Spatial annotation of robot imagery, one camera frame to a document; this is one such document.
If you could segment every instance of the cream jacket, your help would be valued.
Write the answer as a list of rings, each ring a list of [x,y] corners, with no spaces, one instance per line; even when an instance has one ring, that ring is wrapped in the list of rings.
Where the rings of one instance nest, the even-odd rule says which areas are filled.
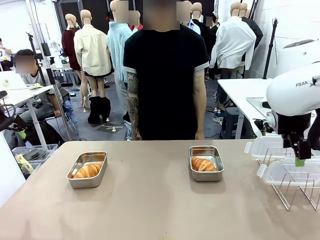
[[[111,71],[107,52],[107,35],[86,24],[74,35],[76,59],[82,70],[92,76],[103,76]]]

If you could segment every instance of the tattooed arm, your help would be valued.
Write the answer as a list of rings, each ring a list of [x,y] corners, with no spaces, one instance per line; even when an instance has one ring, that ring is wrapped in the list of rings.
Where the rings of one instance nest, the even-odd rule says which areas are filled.
[[[193,101],[198,128],[195,134],[196,140],[204,140],[204,124],[207,105],[207,92],[205,86],[205,70],[195,71],[193,75]]]
[[[142,140],[138,129],[138,111],[139,111],[139,97],[138,97],[138,77],[137,74],[127,72],[128,80],[128,112],[132,126],[132,140]]]

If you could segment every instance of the metal tray with croissant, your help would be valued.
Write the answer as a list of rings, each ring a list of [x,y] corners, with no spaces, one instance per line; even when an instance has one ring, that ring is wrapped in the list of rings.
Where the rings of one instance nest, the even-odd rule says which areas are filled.
[[[74,189],[99,186],[108,165],[107,155],[105,151],[82,153],[66,176],[71,186]]]
[[[217,182],[225,167],[214,146],[191,146],[189,161],[192,177],[197,182]]]

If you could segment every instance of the white brick wall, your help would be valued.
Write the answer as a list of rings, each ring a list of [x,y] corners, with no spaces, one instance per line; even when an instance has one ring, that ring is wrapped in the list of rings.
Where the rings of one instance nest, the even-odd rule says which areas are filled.
[[[230,6],[234,0],[219,1],[219,22],[230,17]],[[243,0],[251,8],[252,0]],[[273,30],[273,19],[278,19],[275,41],[270,58],[268,78],[277,71],[277,57],[281,49],[291,43],[320,38],[320,0],[259,0],[254,21],[263,32],[263,39],[254,52],[251,68],[246,77],[261,78],[264,74],[269,44]]]

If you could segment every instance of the stool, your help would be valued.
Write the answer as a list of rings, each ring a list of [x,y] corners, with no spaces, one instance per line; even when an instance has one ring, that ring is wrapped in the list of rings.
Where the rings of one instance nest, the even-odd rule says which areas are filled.
[[[237,107],[228,107],[225,109],[224,118],[221,125],[220,137],[222,139],[235,139],[237,123],[240,110]],[[241,136],[246,132],[246,126],[243,124]]]

